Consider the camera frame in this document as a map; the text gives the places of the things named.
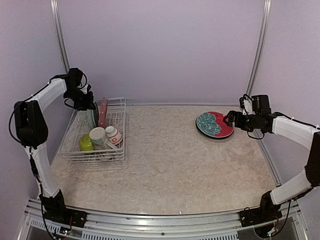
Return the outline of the red floral plate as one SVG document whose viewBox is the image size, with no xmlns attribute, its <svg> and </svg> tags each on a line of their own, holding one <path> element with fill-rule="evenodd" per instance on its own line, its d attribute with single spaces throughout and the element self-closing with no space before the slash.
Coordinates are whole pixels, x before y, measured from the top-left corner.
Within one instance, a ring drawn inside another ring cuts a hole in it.
<svg viewBox="0 0 320 240">
<path fill-rule="evenodd" d="M 215 111 L 207 111 L 200 114 L 196 120 L 196 128 L 205 136 L 222 140 L 234 133 L 234 127 L 229 127 L 224 122 L 225 115 Z"/>
</svg>

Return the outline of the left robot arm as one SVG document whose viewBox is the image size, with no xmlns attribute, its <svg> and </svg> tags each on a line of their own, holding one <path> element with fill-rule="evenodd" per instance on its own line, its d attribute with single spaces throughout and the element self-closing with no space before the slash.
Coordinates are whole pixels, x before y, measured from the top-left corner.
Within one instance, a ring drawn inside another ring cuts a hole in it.
<svg viewBox="0 0 320 240">
<path fill-rule="evenodd" d="M 55 75 L 36 93 L 16 102 L 9 118 L 14 121 L 16 132 L 11 137 L 24 147 L 29 158 L 32 174 L 40 190 L 42 207 L 61 223 L 70 218 L 70 211 L 49 163 L 49 129 L 43 112 L 60 96 L 66 101 L 71 100 L 73 104 L 70 108 L 74 110 L 95 110 L 91 85 L 82 84 L 82 80 L 86 79 L 86 75 L 78 68 L 71 68 L 66 74 Z"/>
</svg>

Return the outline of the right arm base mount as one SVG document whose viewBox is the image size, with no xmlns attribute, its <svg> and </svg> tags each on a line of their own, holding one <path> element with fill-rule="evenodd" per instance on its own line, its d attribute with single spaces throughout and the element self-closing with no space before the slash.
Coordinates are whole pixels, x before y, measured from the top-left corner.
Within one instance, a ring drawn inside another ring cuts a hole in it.
<svg viewBox="0 0 320 240">
<path fill-rule="evenodd" d="M 246 207 L 238 215 L 243 228 L 277 220 L 283 216 L 280 210 L 272 210 L 271 212 L 262 214 L 259 207 L 252 209 Z"/>
</svg>

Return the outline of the pink polka dot dish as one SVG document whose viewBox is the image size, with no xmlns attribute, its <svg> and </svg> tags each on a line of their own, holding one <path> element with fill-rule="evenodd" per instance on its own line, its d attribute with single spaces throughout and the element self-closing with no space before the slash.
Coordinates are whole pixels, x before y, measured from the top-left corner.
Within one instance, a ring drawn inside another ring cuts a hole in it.
<svg viewBox="0 0 320 240">
<path fill-rule="evenodd" d="M 98 126 L 101 128 L 105 128 L 107 109 L 108 109 L 108 99 L 104 97 L 100 104 L 99 119 L 98 119 Z"/>
</svg>

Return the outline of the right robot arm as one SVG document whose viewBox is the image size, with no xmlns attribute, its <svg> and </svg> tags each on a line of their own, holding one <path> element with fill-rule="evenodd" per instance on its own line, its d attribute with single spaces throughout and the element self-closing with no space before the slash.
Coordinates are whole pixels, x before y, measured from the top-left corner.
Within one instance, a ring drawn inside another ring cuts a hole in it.
<svg viewBox="0 0 320 240">
<path fill-rule="evenodd" d="M 278 156 L 280 157 L 307 157 L 306 165 L 301 172 L 261 196 L 259 207 L 240 212 L 244 225 L 251 225 L 254 221 L 267 222 L 281 217 L 281 204 L 297 200 L 320 185 L 320 129 L 318 126 L 298 121 L 280 112 L 271 112 L 269 108 L 254 110 L 251 114 L 231 110 L 223 121 L 229 127 L 236 127 L 247 133 L 259 129 L 262 134 L 274 134 L 298 145 L 297 150 L 289 144 L 283 148 L 279 147 Z"/>
</svg>

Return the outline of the black striped plate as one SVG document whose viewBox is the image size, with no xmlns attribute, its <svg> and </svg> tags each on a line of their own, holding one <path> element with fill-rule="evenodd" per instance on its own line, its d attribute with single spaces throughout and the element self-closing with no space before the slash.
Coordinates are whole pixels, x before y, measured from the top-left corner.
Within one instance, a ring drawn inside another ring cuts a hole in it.
<svg viewBox="0 0 320 240">
<path fill-rule="evenodd" d="M 226 125 L 220 126 L 216 122 L 214 123 L 195 123 L 197 130 L 206 137 L 214 140 L 224 140 L 231 137 L 235 131 L 234 127 L 228 127 Z"/>
</svg>

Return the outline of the light teal plate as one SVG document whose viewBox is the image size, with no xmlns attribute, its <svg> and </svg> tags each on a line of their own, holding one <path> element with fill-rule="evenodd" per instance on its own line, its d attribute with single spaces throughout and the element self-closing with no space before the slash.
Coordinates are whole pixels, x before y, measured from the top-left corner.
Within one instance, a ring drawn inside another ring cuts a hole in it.
<svg viewBox="0 0 320 240">
<path fill-rule="evenodd" d="M 90 130 L 98 127 L 99 124 L 99 108 L 96 102 L 93 103 L 94 109 L 86 111 L 88 127 Z"/>
</svg>

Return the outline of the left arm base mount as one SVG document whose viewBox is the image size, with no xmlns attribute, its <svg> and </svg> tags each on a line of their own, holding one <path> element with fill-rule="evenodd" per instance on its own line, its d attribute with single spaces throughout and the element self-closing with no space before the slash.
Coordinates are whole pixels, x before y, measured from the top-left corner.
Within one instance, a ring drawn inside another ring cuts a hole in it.
<svg viewBox="0 0 320 240">
<path fill-rule="evenodd" d="M 67 208 L 64 212 L 44 212 L 44 218 L 71 227 L 84 228 L 88 213 L 81 210 Z"/>
</svg>

